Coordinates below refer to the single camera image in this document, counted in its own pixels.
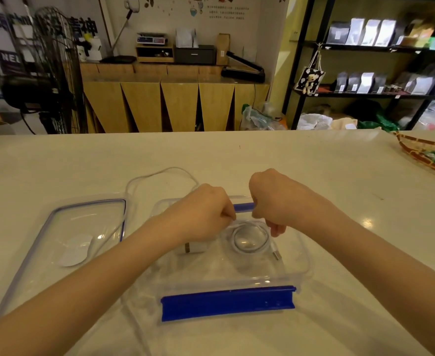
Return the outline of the black heat sealer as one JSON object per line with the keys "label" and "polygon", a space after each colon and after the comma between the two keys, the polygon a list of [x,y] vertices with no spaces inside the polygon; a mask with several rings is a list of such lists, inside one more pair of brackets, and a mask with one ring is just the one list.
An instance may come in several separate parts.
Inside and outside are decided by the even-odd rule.
{"label": "black heat sealer", "polygon": [[231,51],[227,51],[226,56],[234,61],[237,61],[239,65],[224,66],[221,69],[221,77],[232,78],[235,80],[247,81],[251,83],[265,83],[266,75],[262,66],[241,58]]}

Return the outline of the person's left forearm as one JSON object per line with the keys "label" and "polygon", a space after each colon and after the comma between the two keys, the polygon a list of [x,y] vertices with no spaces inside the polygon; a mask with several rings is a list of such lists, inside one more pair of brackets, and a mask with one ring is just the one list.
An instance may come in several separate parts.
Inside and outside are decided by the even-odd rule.
{"label": "person's left forearm", "polygon": [[0,319],[0,356],[61,356],[149,266],[178,246],[183,228],[162,217]]}

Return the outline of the person's left hand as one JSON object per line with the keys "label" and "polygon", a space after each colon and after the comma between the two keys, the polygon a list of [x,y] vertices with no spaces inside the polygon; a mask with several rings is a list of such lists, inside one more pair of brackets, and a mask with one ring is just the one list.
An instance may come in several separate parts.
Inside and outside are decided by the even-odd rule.
{"label": "person's left hand", "polygon": [[160,216],[159,231],[173,245],[215,238],[221,232],[217,225],[220,197],[229,197],[222,187],[199,186]]}

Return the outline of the clear plastic bag with items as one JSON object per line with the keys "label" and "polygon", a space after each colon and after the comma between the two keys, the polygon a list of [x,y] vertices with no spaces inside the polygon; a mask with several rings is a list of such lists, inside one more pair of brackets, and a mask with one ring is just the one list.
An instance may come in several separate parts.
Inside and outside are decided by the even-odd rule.
{"label": "clear plastic bag with items", "polygon": [[238,131],[285,131],[286,117],[271,102],[256,105],[243,104]]}

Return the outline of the white charger adapter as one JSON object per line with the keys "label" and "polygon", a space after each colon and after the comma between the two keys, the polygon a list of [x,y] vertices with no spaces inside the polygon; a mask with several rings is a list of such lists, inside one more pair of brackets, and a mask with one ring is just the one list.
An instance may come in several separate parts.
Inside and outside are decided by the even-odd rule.
{"label": "white charger adapter", "polygon": [[194,253],[204,253],[208,249],[208,242],[189,242],[178,246],[175,249],[176,254],[194,254]]}

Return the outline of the black metal shelf rack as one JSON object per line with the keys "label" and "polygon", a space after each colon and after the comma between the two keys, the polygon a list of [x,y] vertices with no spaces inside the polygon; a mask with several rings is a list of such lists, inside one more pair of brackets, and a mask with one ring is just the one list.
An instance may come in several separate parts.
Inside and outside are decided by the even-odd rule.
{"label": "black metal shelf rack", "polygon": [[[351,116],[369,120],[378,110],[395,122],[404,121],[403,130],[412,130],[431,101],[428,95],[336,93],[329,90],[341,72],[386,74],[392,82],[403,71],[415,72],[435,64],[435,51],[427,48],[375,48],[327,45],[325,40],[332,22],[350,22],[352,18],[402,20],[423,18],[435,25],[435,0],[304,0],[306,3],[296,51],[284,98],[282,112],[288,126],[297,129],[300,116],[316,113],[316,106],[335,108],[332,117]],[[321,45],[321,66],[325,75],[313,96],[304,96],[293,87]]]}

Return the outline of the cardboard box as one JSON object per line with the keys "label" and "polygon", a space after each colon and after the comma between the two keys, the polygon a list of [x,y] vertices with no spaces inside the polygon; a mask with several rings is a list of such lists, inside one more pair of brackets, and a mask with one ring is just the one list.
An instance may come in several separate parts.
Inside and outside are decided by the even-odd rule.
{"label": "cardboard box", "polygon": [[358,120],[351,117],[344,117],[339,119],[333,119],[330,125],[331,130],[356,130]]}

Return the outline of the black drawer box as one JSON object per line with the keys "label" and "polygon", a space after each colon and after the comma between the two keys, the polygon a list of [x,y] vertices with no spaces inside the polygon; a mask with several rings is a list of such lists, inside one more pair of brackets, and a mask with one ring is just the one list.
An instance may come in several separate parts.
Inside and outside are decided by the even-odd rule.
{"label": "black drawer box", "polygon": [[214,45],[199,45],[197,48],[178,48],[174,50],[174,63],[181,65],[216,65]]}

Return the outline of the white plastic bag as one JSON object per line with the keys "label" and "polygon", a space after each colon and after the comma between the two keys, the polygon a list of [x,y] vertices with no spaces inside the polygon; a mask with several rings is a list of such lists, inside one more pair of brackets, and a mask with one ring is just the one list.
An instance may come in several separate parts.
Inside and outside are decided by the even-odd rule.
{"label": "white plastic bag", "polygon": [[331,129],[333,119],[323,114],[305,113],[298,120],[298,131],[326,131]]}

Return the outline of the small wooden shelf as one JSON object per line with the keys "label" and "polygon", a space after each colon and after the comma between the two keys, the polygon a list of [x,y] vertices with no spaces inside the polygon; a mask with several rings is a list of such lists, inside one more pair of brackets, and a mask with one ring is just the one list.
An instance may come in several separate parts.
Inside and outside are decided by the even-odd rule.
{"label": "small wooden shelf", "polygon": [[139,63],[172,64],[174,47],[169,45],[141,45],[136,46],[137,61]]}

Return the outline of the green plastic bag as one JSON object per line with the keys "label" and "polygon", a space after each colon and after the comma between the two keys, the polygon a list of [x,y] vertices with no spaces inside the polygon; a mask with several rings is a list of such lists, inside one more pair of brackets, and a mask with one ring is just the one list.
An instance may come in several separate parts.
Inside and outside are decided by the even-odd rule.
{"label": "green plastic bag", "polygon": [[376,114],[375,120],[358,120],[357,128],[359,130],[381,129],[385,132],[397,132],[400,130],[398,124],[386,119],[382,114]]}

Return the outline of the woven basket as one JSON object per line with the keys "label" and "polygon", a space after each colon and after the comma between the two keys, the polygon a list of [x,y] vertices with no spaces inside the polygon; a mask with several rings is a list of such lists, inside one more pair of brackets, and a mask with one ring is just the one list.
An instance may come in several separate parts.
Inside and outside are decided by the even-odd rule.
{"label": "woven basket", "polygon": [[434,162],[423,155],[424,151],[435,150],[435,141],[409,136],[400,131],[391,132],[391,134],[396,137],[399,146],[407,155],[421,165],[424,165],[428,169],[435,171]]}

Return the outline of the grey digital scale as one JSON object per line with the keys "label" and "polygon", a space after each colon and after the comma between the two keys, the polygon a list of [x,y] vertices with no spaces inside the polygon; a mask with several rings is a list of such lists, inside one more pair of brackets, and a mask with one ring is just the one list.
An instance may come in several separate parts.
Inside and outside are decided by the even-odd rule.
{"label": "grey digital scale", "polygon": [[137,44],[139,45],[167,45],[168,38],[166,34],[161,33],[137,33]]}

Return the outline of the row of grey pouches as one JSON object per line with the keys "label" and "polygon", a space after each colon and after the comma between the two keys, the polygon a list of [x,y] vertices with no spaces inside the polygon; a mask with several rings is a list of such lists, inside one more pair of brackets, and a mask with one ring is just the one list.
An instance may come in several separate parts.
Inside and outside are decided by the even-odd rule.
{"label": "row of grey pouches", "polygon": [[386,74],[381,73],[341,72],[329,90],[336,93],[428,95],[434,86],[435,64],[427,64],[415,72],[401,72],[392,82],[388,81]]}

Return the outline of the person's right hand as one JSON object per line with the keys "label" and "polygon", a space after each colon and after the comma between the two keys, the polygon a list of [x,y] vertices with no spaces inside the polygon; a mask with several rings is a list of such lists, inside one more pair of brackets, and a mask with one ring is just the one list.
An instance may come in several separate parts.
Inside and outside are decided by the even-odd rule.
{"label": "person's right hand", "polygon": [[311,235],[319,217],[335,210],[326,198],[273,168],[254,173],[249,190],[254,201],[252,215],[265,220],[274,238],[287,227]]}

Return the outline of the clear container with blue latches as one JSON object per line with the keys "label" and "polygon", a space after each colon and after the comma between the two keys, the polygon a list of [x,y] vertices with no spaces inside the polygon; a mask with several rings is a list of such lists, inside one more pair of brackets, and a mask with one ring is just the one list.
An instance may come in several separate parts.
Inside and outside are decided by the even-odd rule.
{"label": "clear container with blue latches", "polygon": [[252,217],[251,196],[231,196],[237,219],[208,242],[204,253],[161,257],[152,290],[162,322],[294,309],[293,296],[311,273],[302,235],[287,228],[277,238]]}

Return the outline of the row of silver pouches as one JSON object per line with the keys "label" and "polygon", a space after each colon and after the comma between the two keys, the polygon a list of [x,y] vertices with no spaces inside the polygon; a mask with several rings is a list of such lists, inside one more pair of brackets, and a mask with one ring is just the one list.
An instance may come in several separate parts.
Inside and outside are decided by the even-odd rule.
{"label": "row of silver pouches", "polygon": [[332,22],[327,45],[375,48],[427,48],[435,51],[435,25],[423,18],[364,19]]}

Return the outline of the brown paper bag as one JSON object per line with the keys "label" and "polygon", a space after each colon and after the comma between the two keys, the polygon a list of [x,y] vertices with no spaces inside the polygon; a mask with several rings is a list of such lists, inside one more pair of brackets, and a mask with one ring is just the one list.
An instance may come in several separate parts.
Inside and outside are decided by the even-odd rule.
{"label": "brown paper bag", "polygon": [[228,65],[227,52],[230,50],[231,35],[220,33],[216,38],[216,65]]}

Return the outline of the person's right forearm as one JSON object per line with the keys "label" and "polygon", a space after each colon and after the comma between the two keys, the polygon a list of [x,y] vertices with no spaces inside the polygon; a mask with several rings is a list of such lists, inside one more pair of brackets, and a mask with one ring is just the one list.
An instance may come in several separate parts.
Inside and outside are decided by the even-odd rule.
{"label": "person's right forearm", "polygon": [[435,356],[435,271],[320,200],[310,236]]}

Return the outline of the white paper bag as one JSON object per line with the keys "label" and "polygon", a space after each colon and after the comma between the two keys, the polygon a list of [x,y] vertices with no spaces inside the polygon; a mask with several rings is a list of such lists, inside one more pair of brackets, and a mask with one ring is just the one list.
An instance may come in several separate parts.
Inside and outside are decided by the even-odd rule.
{"label": "white paper bag", "polygon": [[195,28],[176,28],[176,48],[199,48],[199,41]]}

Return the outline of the black desk lamp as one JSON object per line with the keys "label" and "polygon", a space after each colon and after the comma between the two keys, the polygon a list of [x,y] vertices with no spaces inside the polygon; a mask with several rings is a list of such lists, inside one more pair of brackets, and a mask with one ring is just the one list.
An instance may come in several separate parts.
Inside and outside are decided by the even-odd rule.
{"label": "black desk lamp", "polygon": [[124,0],[124,7],[127,10],[127,15],[125,17],[125,21],[118,33],[115,37],[114,42],[111,44],[109,55],[99,61],[100,64],[113,64],[113,65],[131,65],[136,60],[136,56],[130,55],[115,55],[114,51],[116,49],[117,43],[124,31],[127,27],[129,20],[133,14],[137,14],[140,11],[140,0]]}

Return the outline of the clear lid with blue seal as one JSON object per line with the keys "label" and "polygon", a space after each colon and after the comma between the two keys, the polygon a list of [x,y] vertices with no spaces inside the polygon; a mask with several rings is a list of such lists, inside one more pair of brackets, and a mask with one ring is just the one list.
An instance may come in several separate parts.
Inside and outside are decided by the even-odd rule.
{"label": "clear lid with blue seal", "polygon": [[125,197],[93,197],[54,206],[0,302],[0,318],[122,241],[130,203]]}

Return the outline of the black standing fan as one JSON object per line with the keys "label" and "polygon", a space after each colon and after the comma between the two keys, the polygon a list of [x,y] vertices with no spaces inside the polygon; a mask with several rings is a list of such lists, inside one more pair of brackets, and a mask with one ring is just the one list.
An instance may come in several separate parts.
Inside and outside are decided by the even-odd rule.
{"label": "black standing fan", "polygon": [[48,134],[88,133],[83,79],[69,19],[54,6],[28,14],[31,35],[8,18],[19,71],[7,71],[1,91],[21,115],[38,113]]}

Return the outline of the wooden counter cabinet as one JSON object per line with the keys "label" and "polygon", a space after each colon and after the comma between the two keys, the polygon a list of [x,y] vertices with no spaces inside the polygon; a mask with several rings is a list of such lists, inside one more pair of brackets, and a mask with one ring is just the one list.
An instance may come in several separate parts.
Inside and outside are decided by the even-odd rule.
{"label": "wooden counter cabinet", "polygon": [[81,63],[89,133],[238,131],[244,104],[269,83],[222,77],[221,66]]}

